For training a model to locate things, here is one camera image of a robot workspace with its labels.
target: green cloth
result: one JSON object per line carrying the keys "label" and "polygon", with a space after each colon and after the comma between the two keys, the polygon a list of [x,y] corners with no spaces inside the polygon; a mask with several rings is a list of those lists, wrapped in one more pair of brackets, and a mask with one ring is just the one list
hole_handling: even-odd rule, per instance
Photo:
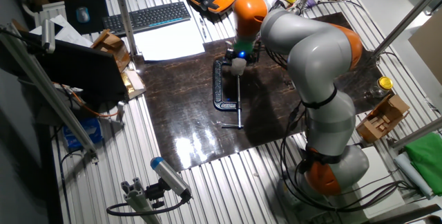
{"label": "green cloth", "polygon": [[442,196],[442,138],[429,133],[406,145],[405,150],[428,186],[436,195]]}

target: metal table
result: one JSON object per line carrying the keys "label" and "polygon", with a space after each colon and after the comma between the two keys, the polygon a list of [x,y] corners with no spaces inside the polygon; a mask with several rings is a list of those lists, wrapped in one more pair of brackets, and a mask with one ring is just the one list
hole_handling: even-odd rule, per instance
{"label": "metal table", "polygon": [[[185,0],[127,0],[127,3],[132,11],[177,1],[185,2],[204,42],[235,36],[233,15],[228,15],[224,19],[212,19],[214,24],[204,19],[204,38],[199,24],[200,15]],[[359,0],[350,1],[361,4]],[[109,15],[119,14],[117,0],[106,2]],[[383,40],[384,35],[376,24],[362,9],[353,5],[323,4],[308,10],[305,15],[313,18],[335,12],[344,13],[352,28],[361,36],[366,49],[375,49]],[[42,19],[57,15],[66,17],[62,2],[44,6],[44,10],[36,16],[36,25],[39,26]],[[92,33],[85,37],[93,41],[98,35],[99,33]],[[438,116],[430,110],[423,90],[400,59],[392,55],[382,55],[378,67],[385,76],[393,79],[394,92],[410,106],[408,117],[387,137],[374,144],[386,167],[393,171],[396,166],[392,158],[397,154],[389,149],[386,138],[399,140]],[[116,110],[109,109],[108,112],[114,113]],[[82,160],[81,156],[71,156],[60,167],[59,161],[67,154],[60,133],[52,143],[64,223],[142,223],[139,217],[120,218],[106,213],[108,206],[124,202],[120,188],[122,181],[139,177],[146,186],[158,180],[156,173],[149,167],[151,159],[160,156],[160,152],[145,97],[141,95],[131,100],[124,110],[124,125],[120,125],[116,117],[100,120],[105,138],[96,145],[99,158],[96,165]],[[357,124],[366,115],[358,115]],[[361,138],[355,131],[349,144],[360,141]],[[288,142],[288,151],[295,160],[300,160],[297,147],[303,147],[305,143],[306,140],[301,135],[293,136]],[[280,140],[181,171],[179,174],[191,186],[194,199],[177,210],[160,214],[162,222],[298,223],[296,217],[282,207],[282,199],[276,194],[276,184],[280,177],[279,145]],[[288,163],[289,166],[295,164],[293,160]],[[64,182],[61,180],[61,172],[65,177]],[[395,180],[407,180],[401,173],[395,173],[393,177]],[[177,204],[178,199],[174,193],[167,192],[164,201],[170,207]],[[130,209],[125,207],[124,211],[128,212]]]}

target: floor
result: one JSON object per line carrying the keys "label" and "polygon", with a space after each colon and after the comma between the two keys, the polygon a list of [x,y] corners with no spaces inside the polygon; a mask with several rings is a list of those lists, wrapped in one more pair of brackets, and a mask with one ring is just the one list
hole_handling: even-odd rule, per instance
{"label": "floor", "polygon": [[[365,9],[377,23],[384,35],[388,35],[419,0],[361,0]],[[439,0],[433,0],[430,6]],[[431,102],[442,109],[442,86],[423,63],[408,39],[429,17],[421,13],[408,28],[393,42],[393,47],[410,69],[412,75],[425,91]]]}

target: yellow cap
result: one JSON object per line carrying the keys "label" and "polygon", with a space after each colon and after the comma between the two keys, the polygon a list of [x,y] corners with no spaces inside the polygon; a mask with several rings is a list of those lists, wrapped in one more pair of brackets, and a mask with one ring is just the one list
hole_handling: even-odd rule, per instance
{"label": "yellow cap", "polygon": [[379,78],[378,84],[384,90],[390,90],[393,87],[393,81],[386,76]]}

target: wall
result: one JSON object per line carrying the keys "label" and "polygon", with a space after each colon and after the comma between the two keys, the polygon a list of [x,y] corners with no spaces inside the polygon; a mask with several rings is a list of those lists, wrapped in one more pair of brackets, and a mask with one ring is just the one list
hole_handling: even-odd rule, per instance
{"label": "wall", "polygon": [[[0,0],[0,9],[0,24],[25,25],[15,0]],[[49,223],[35,121],[17,78],[1,69],[0,165],[0,223]]]}

